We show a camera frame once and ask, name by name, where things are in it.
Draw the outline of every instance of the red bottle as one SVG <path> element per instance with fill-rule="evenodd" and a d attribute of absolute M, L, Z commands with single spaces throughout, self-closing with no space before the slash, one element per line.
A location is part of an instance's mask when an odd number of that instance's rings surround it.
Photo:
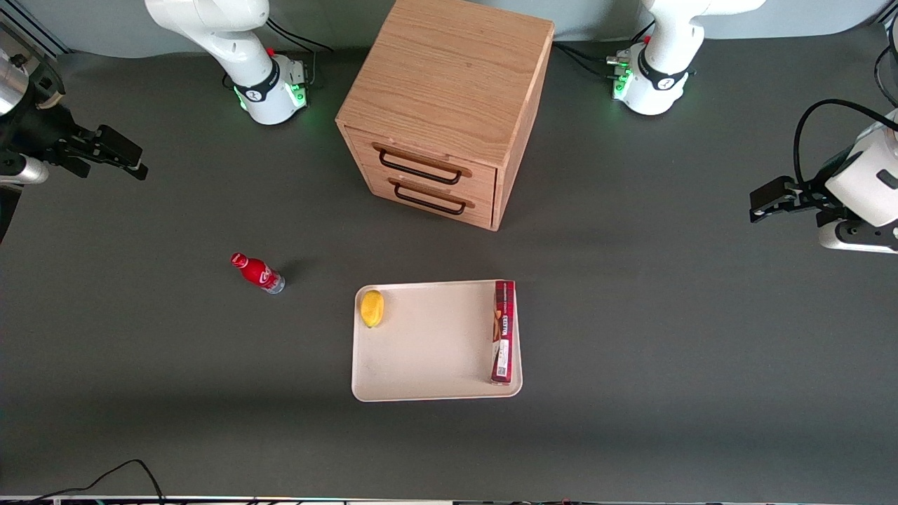
<path fill-rule="evenodd" d="M 271 295 L 276 295 L 284 289 L 284 278 L 269 268 L 262 260 L 247 258 L 245 255 L 235 252 L 231 256 L 231 264 L 240 269 L 244 279 L 268 291 Z"/>

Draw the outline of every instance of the bottle cap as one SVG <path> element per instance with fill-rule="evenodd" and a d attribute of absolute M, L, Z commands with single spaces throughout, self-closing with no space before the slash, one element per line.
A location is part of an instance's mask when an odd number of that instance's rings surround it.
<path fill-rule="evenodd" d="M 250 264 L 250 259 L 239 252 L 235 252 L 233 256 L 231 256 L 231 264 L 238 269 L 241 269 Z"/>

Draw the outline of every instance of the gray table surface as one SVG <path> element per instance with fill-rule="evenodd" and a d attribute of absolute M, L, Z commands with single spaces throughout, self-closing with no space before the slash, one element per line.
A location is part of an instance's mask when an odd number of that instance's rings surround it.
<path fill-rule="evenodd" d="M 208 56 L 65 58 L 77 119 L 135 140 L 150 175 L 57 171 L 22 198 L 0 247 L 0 491 L 142 457 L 171 495 L 898 502 L 898 260 L 824 249 L 812 213 L 747 214 L 811 102 L 888 111 L 884 44 L 708 41 L 658 118 L 555 52 L 495 234 L 368 192 L 333 122 L 364 53 L 322 58 L 311 108 L 273 128 Z M 869 122 L 821 111 L 807 170 Z M 493 278 L 518 282 L 517 397 L 355 400 L 358 288 Z M 131 469 L 97 492 L 152 488 Z"/>

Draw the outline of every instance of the white wall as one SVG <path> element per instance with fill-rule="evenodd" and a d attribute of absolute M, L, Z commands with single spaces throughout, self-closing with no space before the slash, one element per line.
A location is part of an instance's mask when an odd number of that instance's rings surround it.
<path fill-rule="evenodd" d="M 142 0 L 19 0 L 69 48 L 140 58 L 198 50 L 156 26 Z M 392 0 L 270 0 L 272 18 L 290 31 L 334 47 L 369 46 Z M 629 37 L 642 21 L 638 0 L 475 0 L 552 19 L 559 40 Z M 712 39 L 791 37 L 847 30 L 875 15 L 888 0 L 768 0 L 761 9 L 702 20 Z M 276 49 L 290 48 L 267 29 Z"/>

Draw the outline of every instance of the white tray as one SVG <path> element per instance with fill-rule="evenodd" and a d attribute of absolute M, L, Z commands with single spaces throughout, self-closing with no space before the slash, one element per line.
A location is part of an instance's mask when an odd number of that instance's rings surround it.
<path fill-rule="evenodd" d="M 374 328 L 358 312 L 370 289 L 383 294 Z M 365 286 L 356 293 L 352 394 L 362 402 L 505 398 L 524 385 L 515 300 L 512 382 L 489 381 L 496 281 Z"/>

